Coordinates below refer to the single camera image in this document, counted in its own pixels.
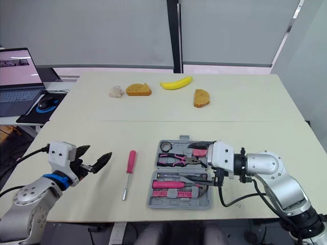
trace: table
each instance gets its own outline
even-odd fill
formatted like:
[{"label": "table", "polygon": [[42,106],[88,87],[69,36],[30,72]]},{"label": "table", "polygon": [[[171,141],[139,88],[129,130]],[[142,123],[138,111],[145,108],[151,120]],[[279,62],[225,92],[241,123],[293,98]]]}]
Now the table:
[{"label": "table", "polygon": [[[66,89],[69,90],[73,87],[74,84],[75,84],[74,82],[45,82],[44,86],[45,86],[46,90],[48,90],[48,91],[57,91],[57,90],[66,90]],[[39,126],[39,125],[43,125],[43,124],[18,123],[18,122],[16,122],[16,120],[19,119],[19,117],[20,116],[0,117],[0,125],[10,125],[10,126]]]},{"label": "table", "polygon": [[[146,205],[151,175],[155,171],[155,155],[162,139],[178,139],[190,135],[191,140],[218,140],[232,145],[236,152],[245,147],[247,153],[269,150],[279,154],[289,173],[299,181],[318,213],[327,213],[325,185],[327,155],[314,133],[304,121],[275,122],[160,122],[160,121],[49,121],[37,135],[28,152],[52,140],[77,146],[90,144],[82,157],[94,164],[104,153],[113,152],[110,163],[96,175],[89,174],[81,183],[69,188],[50,211],[48,220],[62,222],[167,221],[190,219],[270,218],[275,215],[259,197],[239,202],[229,208],[221,206],[214,189],[213,206],[209,210],[150,209]],[[127,201],[122,201],[126,166],[130,150],[138,152]],[[29,184],[51,173],[45,153],[22,162],[4,189]],[[225,179],[224,197],[229,202],[253,193],[250,183]],[[10,207],[14,192],[0,200],[0,216]]]},{"label": "table", "polygon": [[[193,82],[165,90],[159,82],[192,76]],[[147,83],[151,96],[109,97],[111,87]],[[193,106],[195,89],[211,103]],[[87,72],[76,82],[50,120],[75,121],[288,121],[303,117],[277,75],[187,75],[171,73]]]}]

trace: laptop screen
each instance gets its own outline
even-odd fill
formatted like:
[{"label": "laptop screen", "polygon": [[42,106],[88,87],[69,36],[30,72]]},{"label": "laptop screen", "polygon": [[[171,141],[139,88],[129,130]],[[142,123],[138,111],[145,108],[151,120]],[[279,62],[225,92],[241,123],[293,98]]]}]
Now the laptop screen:
[{"label": "laptop screen", "polygon": [[0,51],[0,86],[42,85],[29,51],[26,48]]}]

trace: gray tool case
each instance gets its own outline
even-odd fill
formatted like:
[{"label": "gray tool case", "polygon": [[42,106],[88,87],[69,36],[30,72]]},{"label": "gray tool case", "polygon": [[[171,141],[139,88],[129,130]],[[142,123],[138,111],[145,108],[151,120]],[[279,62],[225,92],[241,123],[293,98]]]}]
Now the gray tool case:
[{"label": "gray tool case", "polygon": [[[148,194],[147,205],[150,208],[165,208],[165,209],[196,209],[203,210],[209,209],[212,205],[213,193],[212,188],[208,186],[207,191],[201,196],[198,195],[203,190],[197,186],[187,186],[183,189],[153,189],[152,184],[153,181],[181,181],[184,183],[193,184],[193,181],[188,180],[183,177],[183,175],[191,175],[196,177],[202,177],[203,180],[211,180],[211,175],[207,172],[208,167],[204,167],[201,164],[197,165],[186,165],[184,167],[181,166],[158,166],[158,162],[165,163],[174,163],[178,162],[178,159],[171,157],[163,157],[160,158],[159,154],[165,154],[160,148],[163,142],[168,142],[171,144],[172,148],[167,153],[173,154],[183,154],[186,157],[193,157],[193,149],[189,149],[188,146],[191,143],[198,141],[190,141],[189,136],[180,136],[180,140],[161,140],[158,145],[157,155],[155,164],[158,168],[155,171],[151,178],[150,189]],[[207,154],[205,157],[198,158],[202,163],[207,165]],[[165,197],[157,197],[155,194],[159,194],[159,192],[155,193],[154,191],[163,191],[160,194],[165,194]]]}]

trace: bread slice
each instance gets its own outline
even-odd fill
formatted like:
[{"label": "bread slice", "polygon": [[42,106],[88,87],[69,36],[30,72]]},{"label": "bread slice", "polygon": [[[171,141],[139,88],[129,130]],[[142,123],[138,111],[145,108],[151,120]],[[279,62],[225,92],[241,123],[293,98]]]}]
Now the bread slice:
[{"label": "bread slice", "polygon": [[209,93],[203,89],[196,89],[194,93],[194,106],[204,107],[210,103]]},{"label": "bread slice", "polygon": [[134,83],[126,88],[129,96],[149,96],[152,91],[148,84]]}]

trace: black mouse pad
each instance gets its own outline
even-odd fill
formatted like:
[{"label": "black mouse pad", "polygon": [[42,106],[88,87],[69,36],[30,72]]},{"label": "black mouse pad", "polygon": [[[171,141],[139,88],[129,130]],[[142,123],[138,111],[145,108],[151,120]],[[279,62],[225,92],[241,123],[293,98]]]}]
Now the black mouse pad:
[{"label": "black mouse pad", "polygon": [[26,123],[26,124],[45,124],[49,121],[50,116],[56,110],[60,102],[65,98],[66,93],[47,93],[42,99],[47,97],[53,98],[53,106],[48,109],[40,110],[36,104],[33,109],[27,115],[21,115],[16,123]]}]

